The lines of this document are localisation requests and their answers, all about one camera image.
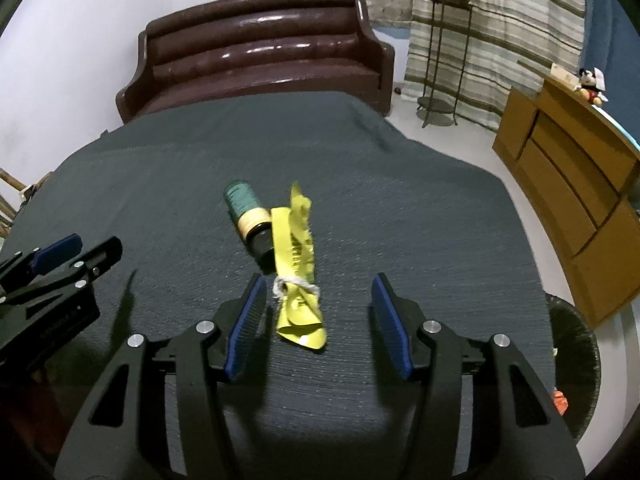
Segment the bottle label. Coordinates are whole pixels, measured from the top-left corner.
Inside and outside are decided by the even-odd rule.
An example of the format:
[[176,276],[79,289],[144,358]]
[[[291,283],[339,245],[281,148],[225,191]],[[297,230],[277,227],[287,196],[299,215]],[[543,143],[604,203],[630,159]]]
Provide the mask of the bottle label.
[[238,219],[238,232],[240,233],[242,240],[246,241],[246,237],[249,232],[251,232],[251,229],[266,222],[271,222],[271,216],[263,207],[254,207],[244,213]]

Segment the bed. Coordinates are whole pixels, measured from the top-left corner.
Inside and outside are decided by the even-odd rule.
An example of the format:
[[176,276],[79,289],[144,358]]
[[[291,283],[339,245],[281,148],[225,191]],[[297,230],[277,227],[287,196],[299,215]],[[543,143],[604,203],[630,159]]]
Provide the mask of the bed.
[[[318,353],[280,341],[270,300],[244,375],[221,388],[248,480],[395,477],[417,389],[394,372],[372,320],[377,272],[460,335],[508,334],[553,390],[545,295],[501,181],[406,139],[347,94],[262,94],[137,118],[71,155],[18,214],[0,256],[73,232],[86,248],[111,235],[124,245],[95,283],[101,317],[47,364],[69,417],[128,335],[175,335],[258,270],[223,205],[235,178],[266,206],[287,205],[293,181],[313,201],[328,333]],[[458,471],[470,399],[465,383]]]

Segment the mickey mouse figurine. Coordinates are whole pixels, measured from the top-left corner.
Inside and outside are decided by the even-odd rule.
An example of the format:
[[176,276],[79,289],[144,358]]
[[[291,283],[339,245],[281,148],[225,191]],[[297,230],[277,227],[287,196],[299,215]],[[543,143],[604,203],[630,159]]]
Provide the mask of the mickey mouse figurine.
[[603,94],[605,87],[602,70],[594,68],[592,72],[581,68],[578,75],[580,76],[580,84],[574,87],[574,91],[580,91],[582,97],[596,106],[600,106],[603,101],[609,101]]

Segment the blue gripper pad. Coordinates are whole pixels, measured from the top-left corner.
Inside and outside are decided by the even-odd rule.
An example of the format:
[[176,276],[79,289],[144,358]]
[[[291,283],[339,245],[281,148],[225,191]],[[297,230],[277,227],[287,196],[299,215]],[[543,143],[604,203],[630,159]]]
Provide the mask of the blue gripper pad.
[[82,251],[82,238],[77,234],[69,235],[34,254],[31,272],[35,276],[47,274]]
[[407,380],[414,371],[411,359],[411,341],[392,301],[392,297],[395,296],[384,276],[379,274],[373,279],[371,306],[378,329],[385,341],[386,351],[391,357],[391,362],[400,376]]
[[242,297],[244,304],[226,348],[225,374],[229,381],[235,380],[244,368],[266,304],[266,290],[266,280],[260,276],[249,294]]

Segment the yellow cloth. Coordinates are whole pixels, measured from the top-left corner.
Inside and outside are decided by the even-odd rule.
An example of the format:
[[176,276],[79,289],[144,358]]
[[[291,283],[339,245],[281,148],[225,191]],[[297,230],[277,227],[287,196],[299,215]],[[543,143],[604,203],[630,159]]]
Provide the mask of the yellow cloth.
[[[314,246],[308,220],[311,200],[302,195],[298,183],[291,186],[291,207],[271,210],[271,229],[278,276],[299,276],[314,283]],[[320,349],[326,343],[317,296],[286,283],[280,301],[276,330],[280,336],[306,348]]]

